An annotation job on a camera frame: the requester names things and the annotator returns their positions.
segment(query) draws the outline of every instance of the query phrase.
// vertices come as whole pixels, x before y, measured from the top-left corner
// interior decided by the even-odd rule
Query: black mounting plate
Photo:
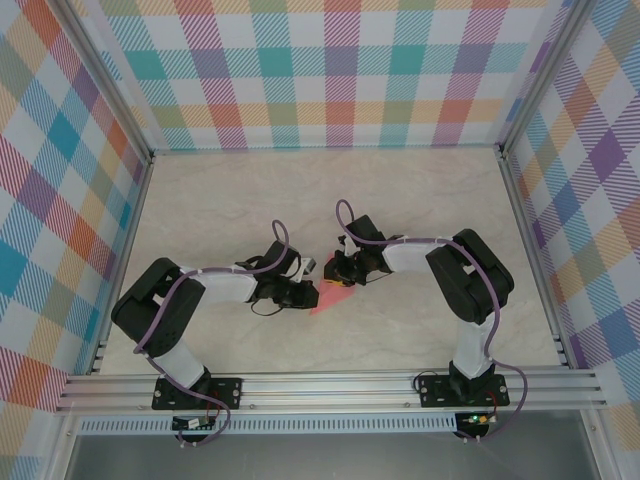
[[[456,392],[449,386],[449,375],[420,375],[414,382],[420,392],[420,406],[422,408],[433,407],[493,407],[493,399],[486,392],[495,395],[499,407],[509,405],[509,392],[504,375],[492,375],[485,388],[476,398],[469,402],[461,402]]]
[[[210,394],[213,398],[227,404],[230,410],[240,408],[242,396],[241,378],[211,377]],[[206,410],[207,401],[192,397],[171,385],[166,378],[158,378],[155,393],[151,402],[152,410]]]

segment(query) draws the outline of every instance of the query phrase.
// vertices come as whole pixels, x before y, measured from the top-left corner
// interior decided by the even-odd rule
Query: marble-patterned floor
[[[489,148],[300,150],[159,157],[124,288],[158,257],[193,267],[263,254],[281,219],[291,242],[319,266],[341,234],[334,205],[347,198],[387,236],[449,236],[475,229],[515,279],[493,355],[553,365],[551,339],[518,228]],[[258,305],[264,311],[268,302]],[[184,338],[214,372],[445,367],[456,317],[434,278],[394,274],[358,287],[317,315],[251,313],[247,304],[200,308]],[[152,372],[134,344],[111,329],[103,374]]]

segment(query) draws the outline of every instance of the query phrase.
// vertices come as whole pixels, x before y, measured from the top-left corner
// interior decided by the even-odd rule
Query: purple cable
[[[282,228],[282,233],[284,234],[284,241],[280,240],[280,236],[278,235],[278,230],[276,229],[276,226],[278,226],[278,225],[280,226],[280,228]],[[158,313],[156,313],[156,316],[154,317],[153,321],[151,322],[151,325],[149,325],[149,329],[147,330],[147,332],[144,334],[142,339],[138,342],[138,344],[133,349],[133,353],[137,354],[137,353],[142,353],[143,352],[144,346],[147,344],[147,342],[149,341],[149,339],[153,335],[153,332],[155,332],[156,328],[158,327],[158,324],[160,323],[160,320],[162,319],[162,315],[164,314],[165,310],[167,309],[167,305],[169,304],[169,300],[171,300],[171,297],[173,297],[173,294],[175,293],[175,291],[182,284],[182,282],[184,282],[187,278],[193,277],[195,275],[200,275],[202,273],[234,273],[234,274],[238,274],[238,275],[257,275],[259,273],[268,272],[269,270],[273,270],[274,268],[276,268],[280,264],[280,262],[282,262],[282,260],[284,260],[284,257],[287,254],[287,250],[289,248],[289,232],[287,231],[287,227],[285,227],[284,223],[282,223],[280,220],[274,220],[273,222],[271,222],[271,228],[273,229],[273,233],[276,236],[276,239],[280,240],[284,244],[284,248],[282,249],[282,252],[280,253],[280,256],[278,257],[278,259],[275,262],[273,262],[271,265],[268,265],[268,266],[266,266],[264,268],[258,268],[258,269],[254,269],[254,270],[236,270],[236,269],[230,268],[230,267],[207,267],[207,268],[202,268],[202,269],[199,269],[199,270],[191,270],[189,272],[184,273],[182,276],[180,276],[178,278],[178,280],[175,281],[175,283],[173,285],[171,285],[171,288],[167,292],[167,295],[164,297],[164,301],[162,302],[162,305],[160,305],[160,308],[158,309]],[[154,362],[151,357],[149,357],[147,355],[146,358],[147,358],[147,361],[151,364],[151,366],[153,368],[155,368],[158,372],[160,372],[161,375],[164,375],[165,378],[167,379],[167,381],[171,385],[176,387],[178,390],[180,390],[180,391],[182,391],[182,392],[184,392],[184,393],[186,393],[188,395],[191,395],[192,397],[199,398],[201,400],[206,400],[207,402],[210,402],[210,403],[212,403],[214,405],[217,405],[220,408],[223,408],[225,410],[225,412],[227,413],[227,418],[225,419],[225,422],[222,424],[222,427],[220,427],[214,433],[212,433],[211,435],[207,436],[204,440],[198,442],[197,444],[196,443],[191,443],[191,442],[186,442],[182,438],[182,431],[178,432],[178,438],[182,442],[182,445],[187,444],[187,445],[190,445],[192,447],[195,447],[197,445],[206,445],[207,443],[211,442],[212,440],[215,440],[216,438],[218,438],[220,436],[220,434],[229,426],[229,423],[231,422],[231,410],[229,409],[229,406],[226,403],[221,402],[220,400],[217,400],[217,399],[215,399],[213,397],[209,397],[207,395],[203,395],[201,393],[194,392],[192,390],[189,390],[186,387],[183,387],[176,380],[174,380],[169,374],[167,374],[167,372],[165,372],[164,369],[162,367],[160,367],[160,365],[158,365],[156,362]]]
[[[449,245],[449,246],[455,248],[456,250],[458,250],[462,255],[464,255],[464,257],[467,260],[469,260],[469,263],[471,263],[471,265],[473,265],[473,268],[476,269],[476,272],[478,272],[478,275],[480,275],[480,278],[482,279],[482,281],[484,282],[485,286],[487,287],[487,290],[489,291],[489,295],[491,296],[491,302],[493,304],[493,312],[495,314],[495,320],[493,322],[493,327],[491,328],[491,331],[489,332],[489,336],[487,337],[487,341],[484,344],[484,354],[485,354],[485,356],[487,358],[489,358],[497,366],[502,367],[502,368],[506,368],[507,370],[512,370],[512,371],[518,373],[522,377],[522,385],[523,385],[523,387],[522,387],[522,398],[520,399],[520,402],[518,402],[518,405],[516,406],[516,409],[514,410],[513,414],[507,419],[507,421],[500,428],[498,428],[497,430],[494,430],[493,432],[489,433],[484,438],[493,437],[493,436],[497,435],[498,433],[502,432],[507,427],[507,425],[509,425],[511,423],[511,421],[522,410],[522,407],[524,406],[524,402],[527,399],[527,394],[529,392],[529,382],[527,381],[527,376],[522,371],[522,369],[520,369],[520,368],[518,368],[516,366],[513,366],[513,365],[508,365],[506,363],[499,362],[495,358],[491,357],[491,355],[489,353],[489,347],[491,346],[491,342],[493,341],[493,337],[495,336],[496,332],[498,331],[498,327],[500,326],[500,302],[498,301],[498,295],[496,294],[496,291],[493,288],[493,285],[491,284],[491,281],[489,280],[489,277],[487,276],[485,271],[482,269],[482,267],[476,261],[476,259],[473,258],[473,256],[469,252],[467,252],[461,245],[458,245],[456,242],[454,242],[452,240],[448,240],[446,238],[405,238],[405,239],[397,239],[397,240],[377,240],[377,241],[376,240],[365,240],[364,238],[360,238],[360,237],[354,235],[353,233],[351,233],[349,231],[349,229],[347,228],[347,226],[342,221],[342,217],[340,215],[340,206],[341,205],[346,205],[347,209],[349,210],[349,214],[351,215],[351,221],[355,220],[355,215],[353,213],[353,208],[351,207],[349,202],[346,201],[344,198],[338,200],[338,203],[336,203],[336,218],[338,219],[338,223],[340,224],[340,227],[342,227],[342,229],[345,231],[345,233],[347,235],[349,235],[351,237],[351,239],[355,240],[356,242],[360,242],[360,243],[362,243],[364,245],[398,245],[398,244],[401,244],[401,243],[437,243],[437,244]]]

